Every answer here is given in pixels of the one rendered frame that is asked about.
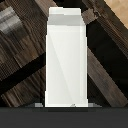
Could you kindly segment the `white milk carton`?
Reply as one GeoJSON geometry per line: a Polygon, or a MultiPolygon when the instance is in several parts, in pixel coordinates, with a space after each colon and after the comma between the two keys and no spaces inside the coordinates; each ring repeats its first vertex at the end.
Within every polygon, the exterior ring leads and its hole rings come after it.
{"type": "Polygon", "coordinates": [[[86,25],[80,8],[49,8],[45,106],[88,106],[86,25]]]}

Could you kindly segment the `dark wooden compartment bin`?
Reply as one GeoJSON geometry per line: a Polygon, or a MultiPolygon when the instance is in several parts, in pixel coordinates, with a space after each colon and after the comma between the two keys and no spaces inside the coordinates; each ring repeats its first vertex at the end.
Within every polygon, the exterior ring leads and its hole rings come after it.
{"type": "Polygon", "coordinates": [[[50,7],[80,8],[87,107],[128,105],[128,0],[0,0],[0,106],[45,106],[50,7]]]}

